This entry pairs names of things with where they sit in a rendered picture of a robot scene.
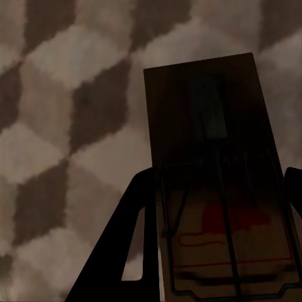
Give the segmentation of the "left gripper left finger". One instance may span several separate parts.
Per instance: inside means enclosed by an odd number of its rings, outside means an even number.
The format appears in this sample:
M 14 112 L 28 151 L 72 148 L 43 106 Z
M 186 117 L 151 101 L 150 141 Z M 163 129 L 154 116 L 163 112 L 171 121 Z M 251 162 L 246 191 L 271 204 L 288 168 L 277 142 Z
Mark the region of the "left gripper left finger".
M 143 208 L 143 275 L 121 281 Z M 154 167 L 131 180 L 65 302 L 160 302 Z

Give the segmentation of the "mousetrap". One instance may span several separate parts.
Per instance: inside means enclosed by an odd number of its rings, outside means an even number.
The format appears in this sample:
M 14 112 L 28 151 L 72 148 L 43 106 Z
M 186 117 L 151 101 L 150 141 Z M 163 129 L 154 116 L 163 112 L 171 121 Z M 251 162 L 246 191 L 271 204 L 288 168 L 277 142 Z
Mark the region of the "mousetrap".
M 253 53 L 143 70 L 165 302 L 302 302 Z

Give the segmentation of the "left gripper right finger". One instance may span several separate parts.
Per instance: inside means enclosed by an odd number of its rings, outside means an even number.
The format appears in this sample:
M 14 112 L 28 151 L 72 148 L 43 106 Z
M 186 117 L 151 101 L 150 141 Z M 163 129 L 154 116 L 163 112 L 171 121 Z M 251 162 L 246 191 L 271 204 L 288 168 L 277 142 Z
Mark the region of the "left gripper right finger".
M 302 170 L 288 167 L 284 175 L 284 181 L 290 203 L 302 217 Z

